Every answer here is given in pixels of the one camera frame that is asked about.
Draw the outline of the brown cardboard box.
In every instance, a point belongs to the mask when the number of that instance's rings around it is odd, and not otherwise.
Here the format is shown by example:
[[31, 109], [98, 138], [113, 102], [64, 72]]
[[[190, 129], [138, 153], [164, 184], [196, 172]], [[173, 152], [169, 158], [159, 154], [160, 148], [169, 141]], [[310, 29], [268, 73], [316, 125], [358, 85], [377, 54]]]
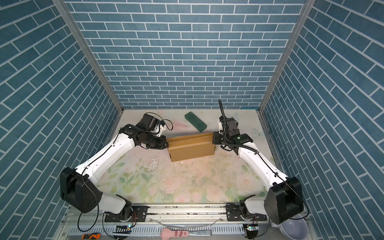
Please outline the brown cardboard box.
[[214, 133], [168, 138], [168, 152], [172, 162], [212, 156], [216, 146], [213, 144]]

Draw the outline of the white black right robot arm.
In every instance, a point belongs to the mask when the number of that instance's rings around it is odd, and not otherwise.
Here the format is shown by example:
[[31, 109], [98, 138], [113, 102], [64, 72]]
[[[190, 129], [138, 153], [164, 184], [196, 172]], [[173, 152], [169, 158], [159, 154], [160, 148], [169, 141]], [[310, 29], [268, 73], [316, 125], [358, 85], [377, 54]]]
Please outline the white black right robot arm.
[[233, 118], [219, 117], [219, 130], [214, 132], [214, 145], [234, 151], [260, 177], [266, 188], [263, 215], [280, 224], [304, 210], [302, 185], [296, 178], [289, 178], [277, 169], [257, 148], [251, 137], [241, 134]]

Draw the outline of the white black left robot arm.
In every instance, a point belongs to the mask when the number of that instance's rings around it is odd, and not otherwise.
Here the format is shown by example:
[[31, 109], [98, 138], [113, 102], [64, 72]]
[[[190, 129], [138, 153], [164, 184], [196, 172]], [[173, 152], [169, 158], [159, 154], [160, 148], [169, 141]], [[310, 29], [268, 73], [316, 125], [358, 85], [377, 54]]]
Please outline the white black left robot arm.
[[122, 127], [116, 137], [93, 157], [75, 168], [66, 167], [60, 173], [60, 197], [81, 213], [93, 209], [114, 214], [127, 222], [133, 216], [132, 203], [119, 195], [100, 191], [96, 184], [103, 174], [124, 154], [140, 146], [163, 150], [169, 144], [162, 134], [168, 126], [164, 119], [145, 113], [136, 124]]

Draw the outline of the dark green flat block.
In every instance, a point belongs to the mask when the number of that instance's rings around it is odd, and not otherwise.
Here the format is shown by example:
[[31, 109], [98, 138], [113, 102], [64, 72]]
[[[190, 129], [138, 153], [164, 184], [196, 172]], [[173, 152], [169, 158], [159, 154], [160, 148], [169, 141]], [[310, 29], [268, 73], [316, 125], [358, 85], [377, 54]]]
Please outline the dark green flat block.
[[193, 112], [189, 112], [185, 114], [185, 119], [193, 125], [199, 132], [203, 132], [207, 125], [199, 118], [197, 117]]

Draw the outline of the orange black screwdriver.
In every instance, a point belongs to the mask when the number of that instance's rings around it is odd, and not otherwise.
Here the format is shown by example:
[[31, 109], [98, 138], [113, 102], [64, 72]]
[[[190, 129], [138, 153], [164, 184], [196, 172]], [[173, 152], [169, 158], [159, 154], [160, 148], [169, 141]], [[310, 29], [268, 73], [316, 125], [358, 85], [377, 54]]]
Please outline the orange black screwdriver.
[[98, 240], [100, 237], [100, 233], [84, 234], [82, 235], [82, 240]]

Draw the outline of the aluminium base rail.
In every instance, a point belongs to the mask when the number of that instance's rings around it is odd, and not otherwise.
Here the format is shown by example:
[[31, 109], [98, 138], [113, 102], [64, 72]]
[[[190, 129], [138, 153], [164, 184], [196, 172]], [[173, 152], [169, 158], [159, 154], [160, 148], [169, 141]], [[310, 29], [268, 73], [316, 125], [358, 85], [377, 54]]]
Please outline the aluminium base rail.
[[[261, 207], [254, 214], [242, 214], [237, 204], [135, 204], [133, 217], [120, 222], [111, 213], [80, 214], [70, 208], [55, 240], [82, 240], [82, 235], [100, 233], [99, 240], [162, 240], [163, 229], [204, 231], [211, 236], [189, 236], [173, 240], [289, 240]], [[305, 240], [314, 240], [311, 225]]]

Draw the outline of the pink handled knife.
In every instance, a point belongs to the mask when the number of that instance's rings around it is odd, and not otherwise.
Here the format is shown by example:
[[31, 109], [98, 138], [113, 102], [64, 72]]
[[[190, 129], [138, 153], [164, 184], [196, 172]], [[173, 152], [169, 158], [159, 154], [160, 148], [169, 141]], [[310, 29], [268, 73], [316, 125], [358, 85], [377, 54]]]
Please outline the pink handled knife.
[[169, 240], [171, 238], [181, 238], [181, 237], [189, 237], [189, 236], [211, 236], [211, 230], [204, 231], [186, 231], [186, 230], [170, 230], [163, 229], [161, 232], [162, 240]]

